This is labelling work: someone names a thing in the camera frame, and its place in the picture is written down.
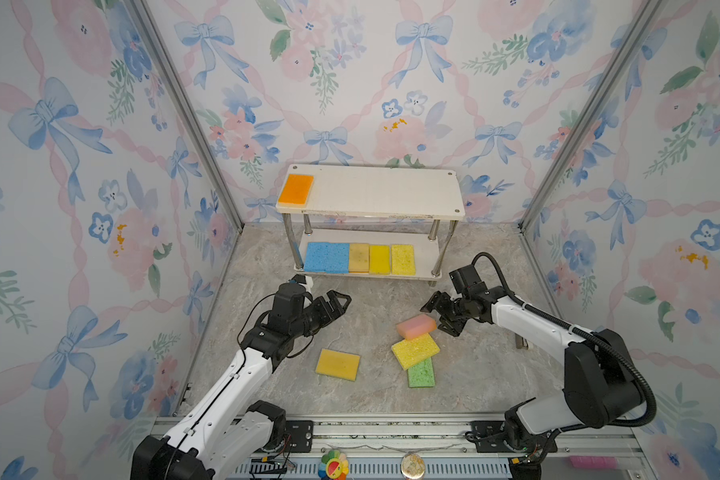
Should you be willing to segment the pink sponge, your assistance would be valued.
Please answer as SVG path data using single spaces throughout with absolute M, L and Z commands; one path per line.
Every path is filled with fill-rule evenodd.
M 405 340 L 413 340 L 437 329 L 437 322 L 426 314 L 420 314 L 396 325 L 397 333 Z

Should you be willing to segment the blue sponge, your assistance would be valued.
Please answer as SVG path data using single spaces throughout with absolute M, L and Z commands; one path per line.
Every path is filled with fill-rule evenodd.
M 349 243 L 328 243 L 325 271 L 331 274 L 347 274 L 349 253 Z
M 307 272 L 326 272 L 329 253 L 329 243 L 309 242 L 304 260 L 304 270 Z

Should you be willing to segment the blue sponge front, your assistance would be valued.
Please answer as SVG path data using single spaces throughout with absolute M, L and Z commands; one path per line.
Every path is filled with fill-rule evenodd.
M 325 271 L 331 274 L 347 274 L 349 253 L 349 243 L 328 243 Z

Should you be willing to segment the light yellow cellulose sponge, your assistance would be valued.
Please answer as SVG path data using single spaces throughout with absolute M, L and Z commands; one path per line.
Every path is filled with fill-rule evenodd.
M 395 343 L 391 350 L 405 371 L 440 352 L 439 346 L 430 334 L 423 334 L 411 340 L 401 340 Z

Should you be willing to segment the green sponge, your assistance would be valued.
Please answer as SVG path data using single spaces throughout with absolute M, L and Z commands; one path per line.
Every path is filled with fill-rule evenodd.
M 432 388 L 436 385 L 432 358 L 427 358 L 407 370 L 410 388 Z

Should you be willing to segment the bright yellow scouring sponge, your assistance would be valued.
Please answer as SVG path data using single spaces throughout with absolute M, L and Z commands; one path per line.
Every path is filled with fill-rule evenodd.
M 391 273 L 391 248 L 388 245 L 369 246 L 369 273 L 372 275 Z

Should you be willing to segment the orange sponge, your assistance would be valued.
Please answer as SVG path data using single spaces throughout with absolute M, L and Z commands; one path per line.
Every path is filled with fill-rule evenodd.
M 312 175 L 290 174 L 278 198 L 278 204 L 286 207 L 304 207 L 308 203 L 314 184 Z

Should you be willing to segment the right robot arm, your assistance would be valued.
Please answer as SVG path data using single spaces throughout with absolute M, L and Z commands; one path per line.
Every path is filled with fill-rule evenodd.
M 542 348 L 563 367 L 559 392 L 510 408 L 499 432 L 474 434 L 474 443 L 502 442 L 511 451 L 542 454 L 563 432 L 632 428 L 655 417 L 650 386 L 634 366 L 623 339 L 611 330 L 569 324 L 502 287 L 479 293 L 463 289 L 458 298 L 437 291 L 421 310 L 436 313 L 439 329 L 453 337 L 470 320 L 502 327 Z

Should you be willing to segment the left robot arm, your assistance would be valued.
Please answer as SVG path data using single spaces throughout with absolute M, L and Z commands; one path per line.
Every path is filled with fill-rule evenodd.
M 162 437 L 137 446 L 131 478 L 226 479 L 252 454 L 284 449 L 285 410 L 254 397 L 283 361 L 297 356 L 296 341 L 341 318 L 352 299 L 335 290 L 313 295 L 303 275 L 265 299 L 270 307 L 254 305 L 233 360 L 205 396 Z

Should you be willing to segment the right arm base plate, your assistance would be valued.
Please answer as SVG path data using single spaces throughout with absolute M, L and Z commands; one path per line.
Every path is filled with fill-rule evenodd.
M 554 436 L 522 433 L 519 427 L 499 420 L 472 421 L 464 437 L 478 453 L 540 455 L 558 451 Z

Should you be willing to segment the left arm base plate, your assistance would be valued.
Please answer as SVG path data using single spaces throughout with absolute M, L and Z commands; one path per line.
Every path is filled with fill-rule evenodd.
M 282 424 L 276 424 L 269 442 L 257 450 L 257 453 L 310 453 L 314 426 L 312 420 L 286 420 Z

